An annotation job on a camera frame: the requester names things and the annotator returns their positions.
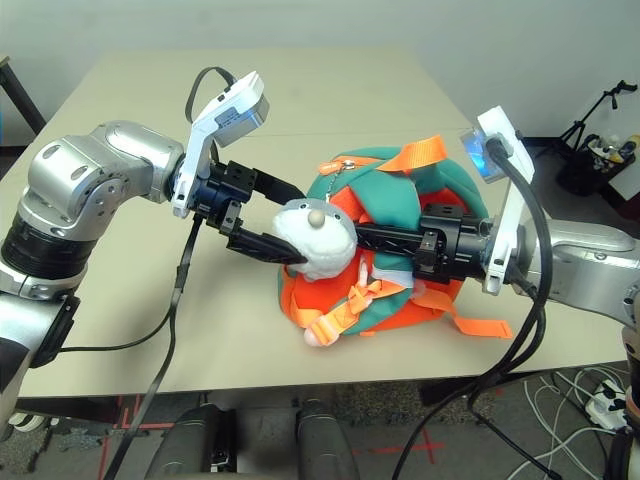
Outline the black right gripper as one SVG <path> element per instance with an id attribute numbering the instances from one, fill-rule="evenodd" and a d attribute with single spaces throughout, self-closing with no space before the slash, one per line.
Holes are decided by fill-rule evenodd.
<path id="1" fill-rule="evenodd" d="M 491 220 L 467 214 L 458 205 L 427 204 L 419 227 L 361 223 L 355 229 L 363 249 L 413 258 L 416 278 L 441 284 L 485 279 Z"/>

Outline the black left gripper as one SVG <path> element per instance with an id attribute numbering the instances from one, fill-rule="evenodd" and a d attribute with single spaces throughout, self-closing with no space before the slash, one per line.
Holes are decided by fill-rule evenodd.
<path id="1" fill-rule="evenodd" d="M 247 257 L 265 263 L 304 264 L 306 257 L 287 241 L 242 227 L 240 211 L 251 199 L 253 189 L 274 203 L 304 197 L 295 185 L 261 170 L 233 161 L 211 164 L 209 178 L 196 188 L 194 222 L 217 229 L 228 238 L 228 249 Z"/>

